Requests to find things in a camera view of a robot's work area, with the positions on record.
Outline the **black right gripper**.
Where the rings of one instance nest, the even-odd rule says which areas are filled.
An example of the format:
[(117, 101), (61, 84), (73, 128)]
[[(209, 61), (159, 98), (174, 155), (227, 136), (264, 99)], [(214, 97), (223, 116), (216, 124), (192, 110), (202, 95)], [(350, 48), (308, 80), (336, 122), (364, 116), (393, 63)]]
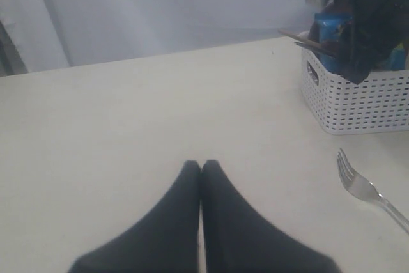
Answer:
[(350, 18), (341, 24), (339, 75), (360, 84), (408, 38), (408, 0), (348, 0), (348, 6)]

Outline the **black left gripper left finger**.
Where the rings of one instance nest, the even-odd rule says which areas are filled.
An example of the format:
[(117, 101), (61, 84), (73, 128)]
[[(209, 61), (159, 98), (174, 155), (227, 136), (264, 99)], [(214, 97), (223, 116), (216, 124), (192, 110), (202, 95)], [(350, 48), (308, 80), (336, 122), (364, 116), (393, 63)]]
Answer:
[(199, 177), (188, 160), (162, 199), (135, 225), (79, 257), (70, 272), (198, 272)]

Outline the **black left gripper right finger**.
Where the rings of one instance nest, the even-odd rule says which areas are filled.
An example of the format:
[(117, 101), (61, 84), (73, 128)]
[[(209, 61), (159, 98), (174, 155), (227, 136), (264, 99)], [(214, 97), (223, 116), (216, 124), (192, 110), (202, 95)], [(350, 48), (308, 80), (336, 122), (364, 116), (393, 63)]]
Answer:
[(270, 224), (229, 181), (216, 160), (201, 172), (208, 272), (339, 272), (335, 261)]

